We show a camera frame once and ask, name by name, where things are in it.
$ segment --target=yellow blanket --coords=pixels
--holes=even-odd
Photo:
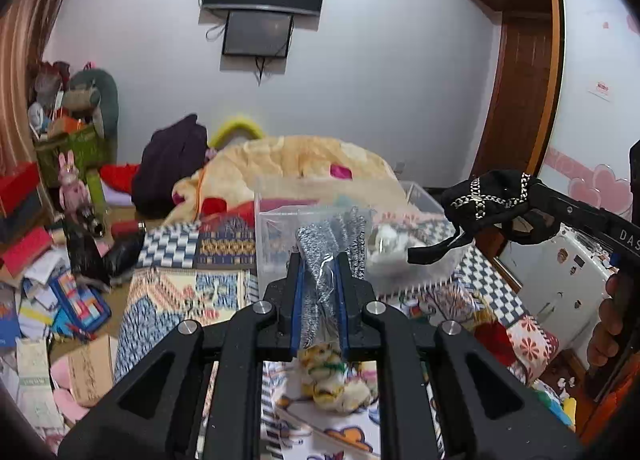
[[[387,198],[383,202],[386,206],[396,202],[406,204],[396,176],[380,156],[335,138],[280,136],[226,147],[193,176],[180,180],[174,186],[174,195],[182,196],[184,202],[171,211],[164,223],[195,220],[206,198],[222,198],[228,209],[251,201],[257,181],[268,181],[261,177],[331,178],[332,164],[350,169],[354,180],[376,179],[368,187],[352,187],[351,190],[347,190],[350,184],[340,184],[350,197],[355,192],[364,201],[367,197],[384,196]],[[380,179],[385,180],[383,193],[380,191]],[[281,198],[310,197],[308,189],[299,193],[287,192],[282,190],[282,185],[278,185],[277,195]]]

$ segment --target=wooden door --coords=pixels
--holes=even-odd
[[[551,64],[551,18],[506,16],[494,95],[472,170],[525,171],[538,136]]]

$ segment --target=finger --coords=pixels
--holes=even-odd
[[[598,314],[600,315],[600,321],[604,324],[607,332],[611,335],[618,335],[622,332],[622,320],[616,311],[616,307],[613,304],[612,299],[605,299],[600,304]]]
[[[604,366],[607,364],[608,359],[607,356],[597,351],[595,346],[589,345],[587,347],[587,362],[591,364],[591,366]]]
[[[604,288],[607,290],[607,294],[613,297],[613,294],[615,294],[616,290],[618,289],[618,275],[610,275]]]
[[[596,325],[589,345],[606,357],[613,357],[618,353],[618,343],[613,340],[603,323]]]

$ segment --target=metal screw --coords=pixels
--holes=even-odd
[[[258,301],[252,306],[257,314],[268,314],[273,309],[273,305],[268,301]]]
[[[198,329],[198,323],[193,319],[187,319],[186,321],[182,321],[178,325],[178,332],[182,335],[191,335]]]
[[[386,305],[380,301],[369,301],[367,303],[367,312],[370,314],[380,315],[386,310]]]
[[[440,326],[447,335],[458,335],[462,331],[462,326],[456,321],[444,321]]]

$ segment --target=pink bunny figurine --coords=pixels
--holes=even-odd
[[[60,180],[60,206],[66,213],[75,217],[78,207],[91,201],[89,191],[84,182],[78,177],[79,172],[74,163],[73,151],[68,152],[66,161],[65,155],[60,153],[58,161],[60,162],[60,171],[58,173],[58,179]]]

